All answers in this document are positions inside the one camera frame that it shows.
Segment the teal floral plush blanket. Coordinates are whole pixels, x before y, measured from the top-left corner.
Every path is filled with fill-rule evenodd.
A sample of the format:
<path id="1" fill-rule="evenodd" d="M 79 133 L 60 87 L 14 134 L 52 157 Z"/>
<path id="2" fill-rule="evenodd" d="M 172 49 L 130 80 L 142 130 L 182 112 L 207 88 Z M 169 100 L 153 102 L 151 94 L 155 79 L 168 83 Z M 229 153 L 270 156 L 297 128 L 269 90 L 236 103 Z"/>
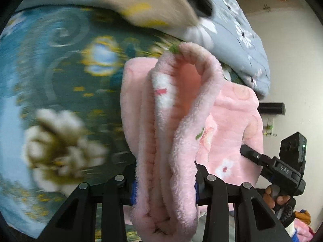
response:
<path id="1" fill-rule="evenodd" d="M 178 39 L 107 9 L 41 6 L 1 34 L 1 213 L 36 238 L 78 184 L 134 162 L 123 133 L 126 61 Z"/>

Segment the beige plush blanket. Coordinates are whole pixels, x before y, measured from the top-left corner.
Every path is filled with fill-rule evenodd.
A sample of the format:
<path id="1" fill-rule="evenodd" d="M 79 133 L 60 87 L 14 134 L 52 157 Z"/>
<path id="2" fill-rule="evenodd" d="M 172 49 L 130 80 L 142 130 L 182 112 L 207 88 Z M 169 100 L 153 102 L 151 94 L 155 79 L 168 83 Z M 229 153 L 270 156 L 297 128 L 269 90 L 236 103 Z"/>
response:
<path id="1" fill-rule="evenodd" d="M 187 0 L 100 0 L 135 26 L 179 28 L 197 25 L 199 18 Z"/>

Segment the pink fleece flower garment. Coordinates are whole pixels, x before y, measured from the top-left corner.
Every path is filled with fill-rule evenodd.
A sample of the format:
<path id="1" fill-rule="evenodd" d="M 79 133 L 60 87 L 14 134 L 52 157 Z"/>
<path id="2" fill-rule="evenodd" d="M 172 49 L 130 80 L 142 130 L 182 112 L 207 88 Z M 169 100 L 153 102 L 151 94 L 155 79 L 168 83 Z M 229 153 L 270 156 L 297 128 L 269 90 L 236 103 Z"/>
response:
<path id="1" fill-rule="evenodd" d="M 197 164 L 226 183 L 255 184 L 261 167 L 241 155 L 263 152 L 253 89 L 225 80 L 212 53 L 180 43 L 160 58 L 124 66 L 123 131 L 136 158 L 130 219 L 143 241 L 190 241 L 205 206 L 195 202 Z"/>

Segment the grey daisy print quilt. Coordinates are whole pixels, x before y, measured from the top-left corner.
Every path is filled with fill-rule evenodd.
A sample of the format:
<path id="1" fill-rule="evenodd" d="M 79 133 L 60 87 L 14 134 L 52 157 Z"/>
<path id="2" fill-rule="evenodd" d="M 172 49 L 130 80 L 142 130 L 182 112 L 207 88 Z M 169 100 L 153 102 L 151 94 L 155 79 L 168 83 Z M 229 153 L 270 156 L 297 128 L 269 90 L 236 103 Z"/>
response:
<path id="1" fill-rule="evenodd" d="M 100 0 L 87 1 L 108 7 Z M 260 37 L 252 30 L 237 1 L 187 1 L 199 18 L 197 25 L 154 29 L 203 46 L 229 65 L 259 99 L 264 99 L 271 85 L 267 55 Z"/>

